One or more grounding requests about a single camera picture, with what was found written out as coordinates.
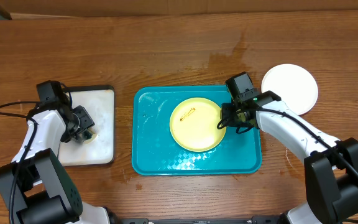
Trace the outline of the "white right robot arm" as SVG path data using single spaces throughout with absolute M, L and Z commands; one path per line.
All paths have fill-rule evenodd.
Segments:
M 304 165 L 306 202 L 285 212 L 278 223 L 350 222 L 358 213 L 358 141 L 340 140 L 295 114 L 267 91 L 241 93 L 221 110 L 219 129 L 237 134 L 257 128 L 279 140 Z

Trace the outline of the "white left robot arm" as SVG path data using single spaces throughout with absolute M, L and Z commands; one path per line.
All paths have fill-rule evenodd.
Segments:
M 119 223 L 107 208 L 82 201 L 56 156 L 61 142 L 90 126 L 84 108 L 37 102 L 24 118 L 28 132 L 23 146 L 11 163 L 0 167 L 0 194 L 10 223 Z

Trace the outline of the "green yellow sponge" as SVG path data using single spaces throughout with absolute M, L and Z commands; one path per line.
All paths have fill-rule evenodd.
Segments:
M 88 129 L 80 134 L 80 142 L 83 144 L 88 144 L 89 142 L 93 141 L 97 136 L 97 133 Z

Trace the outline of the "white plate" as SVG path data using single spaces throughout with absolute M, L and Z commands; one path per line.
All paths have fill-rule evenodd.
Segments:
M 318 85 L 312 74 L 294 64 L 280 64 L 263 77 L 262 92 L 272 91 L 297 115 L 309 112 L 318 100 Z

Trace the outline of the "yellow plate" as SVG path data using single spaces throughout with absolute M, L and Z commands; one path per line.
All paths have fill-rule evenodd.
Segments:
M 175 142 L 191 152 L 205 152 L 224 138 L 219 129 L 221 108 L 207 98 L 189 98 L 179 103 L 170 116 L 170 133 Z

